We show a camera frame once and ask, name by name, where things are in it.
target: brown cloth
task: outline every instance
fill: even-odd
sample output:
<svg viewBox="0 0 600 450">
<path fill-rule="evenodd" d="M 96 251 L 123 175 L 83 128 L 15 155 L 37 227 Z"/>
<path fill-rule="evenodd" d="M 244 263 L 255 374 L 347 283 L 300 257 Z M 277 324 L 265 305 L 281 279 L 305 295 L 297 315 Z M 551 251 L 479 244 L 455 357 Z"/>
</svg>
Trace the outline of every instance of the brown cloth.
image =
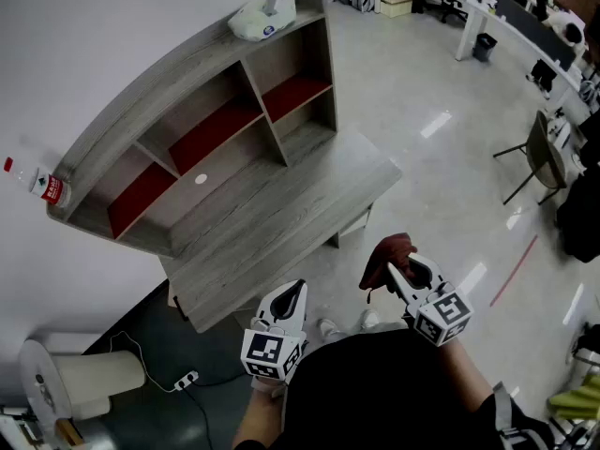
<svg viewBox="0 0 600 450">
<path fill-rule="evenodd" d="M 365 274 L 358 287 L 361 290 L 377 290 L 386 285 L 389 278 L 386 267 L 388 262 L 403 272 L 407 278 L 414 278 L 415 275 L 411 270 L 408 256 L 416 251 L 417 248 L 413 245 L 411 237 L 407 233 L 386 236 L 371 253 Z"/>
</svg>

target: power cord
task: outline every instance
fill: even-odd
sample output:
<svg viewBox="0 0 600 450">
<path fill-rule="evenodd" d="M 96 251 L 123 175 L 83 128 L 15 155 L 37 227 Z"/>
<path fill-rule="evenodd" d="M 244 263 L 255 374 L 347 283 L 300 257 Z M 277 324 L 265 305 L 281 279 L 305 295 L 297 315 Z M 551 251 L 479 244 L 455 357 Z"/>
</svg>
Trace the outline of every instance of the power cord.
<svg viewBox="0 0 600 450">
<path fill-rule="evenodd" d="M 111 348 L 109 349 L 109 353 L 111 353 L 113 351 L 113 338 L 118 337 L 121 334 L 125 334 L 125 336 L 127 338 L 129 338 L 129 340 L 131 340 L 133 343 L 135 343 L 138 346 L 138 350 L 140 351 L 140 359 L 142 360 L 143 372 L 146 374 L 146 377 L 148 377 L 148 380 L 150 382 L 152 382 L 154 385 L 156 385 L 160 390 L 162 390 L 166 394 L 170 394 L 170 393 L 174 392 L 176 390 L 176 388 L 173 388 L 171 390 L 166 390 L 160 385 L 160 383 L 158 383 L 156 380 L 154 380 L 150 376 L 150 374 L 148 373 L 148 368 L 146 368 L 146 363 L 143 361 L 142 347 L 140 346 L 140 344 L 137 341 L 135 341 L 133 338 L 131 338 L 125 330 L 121 330 L 118 334 L 115 334 L 110 338 Z"/>
<path fill-rule="evenodd" d="M 215 382 L 215 383 L 195 383 L 192 382 L 191 384 L 200 388 L 203 387 L 207 387 L 207 386 L 219 386 L 219 385 L 223 385 L 225 383 L 229 383 L 229 382 L 233 382 L 234 380 L 237 380 L 239 378 L 242 378 L 244 376 L 249 376 L 246 372 L 244 373 L 240 373 L 239 375 L 235 375 L 234 377 L 231 377 L 230 379 L 227 380 L 223 380 L 222 382 Z"/>
<path fill-rule="evenodd" d="M 196 406 L 202 412 L 202 415 L 204 415 L 204 424 L 206 426 L 206 440 L 208 441 L 208 448 L 210 448 L 210 450 L 213 450 L 213 441 L 210 438 L 210 425 L 208 424 L 208 415 L 206 414 L 206 410 L 199 403 L 199 401 L 189 393 L 189 391 L 186 388 L 184 388 L 184 392 L 186 392 L 186 395 L 191 398 L 191 401 L 193 401 L 196 404 Z"/>
</svg>

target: power strip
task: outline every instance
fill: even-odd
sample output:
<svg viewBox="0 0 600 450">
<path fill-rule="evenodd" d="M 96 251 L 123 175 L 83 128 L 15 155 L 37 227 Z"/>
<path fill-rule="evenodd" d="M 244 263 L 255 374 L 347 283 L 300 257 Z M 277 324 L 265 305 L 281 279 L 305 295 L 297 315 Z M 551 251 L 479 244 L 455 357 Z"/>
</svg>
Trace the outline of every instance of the power strip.
<svg viewBox="0 0 600 450">
<path fill-rule="evenodd" d="M 191 370 L 186 373 L 182 378 L 180 378 L 177 382 L 175 382 L 175 390 L 181 392 L 187 386 L 190 386 L 192 382 L 196 382 L 198 380 L 198 372 L 196 370 Z"/>
</svg>

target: red shelf back panel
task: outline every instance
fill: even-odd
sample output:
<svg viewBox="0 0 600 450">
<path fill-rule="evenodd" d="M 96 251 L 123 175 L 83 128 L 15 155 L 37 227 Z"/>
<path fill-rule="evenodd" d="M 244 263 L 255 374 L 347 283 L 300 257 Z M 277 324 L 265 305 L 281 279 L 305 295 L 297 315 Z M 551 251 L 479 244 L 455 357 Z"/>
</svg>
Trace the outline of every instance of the red shelf back panel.
<svg viewBox="0 0 600 450">
<path fill-rule="evenodd" d="M 262 96 L 262 101 L 271 121 L 275 123 L 332 86 L 331 83 L 299 73 L 280 83 L 273 90 L 269 90 Z"/>
<path fill-rule="evenodd" d="M 263 113 L 243 98 L 228 101 L 184 135 L 169 152 L 179 174 L 183 175 L 241 129 L 261 118 Z"/>
<path fill-rule="evenodd" d="M 118 238 L 154 200 L 177 179 L 157 163 L 152 163 L 108 208 L 112 235 Z"/>
</svg>

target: wooden cabinet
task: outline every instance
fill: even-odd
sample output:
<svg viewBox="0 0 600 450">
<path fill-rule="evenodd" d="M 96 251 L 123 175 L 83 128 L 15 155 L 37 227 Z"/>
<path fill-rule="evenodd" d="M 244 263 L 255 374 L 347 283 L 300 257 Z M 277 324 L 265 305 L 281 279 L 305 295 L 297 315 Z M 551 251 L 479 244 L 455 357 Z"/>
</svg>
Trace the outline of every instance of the wooden cabinet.
<svg viewBox="0 0 600 450">
<path fill-rule="evenodd" d="M 295 2 L 295 22 L 267 40 L 235 37 L 228 17 L 165 55 L 100 113 L 55 172 L 72 197 L 65 209 L 49 206 L 49 216 L 160 256 L 198 330 L 399 178 L 361 135 L 332 139 L 324 1 Z"/>
</svg>

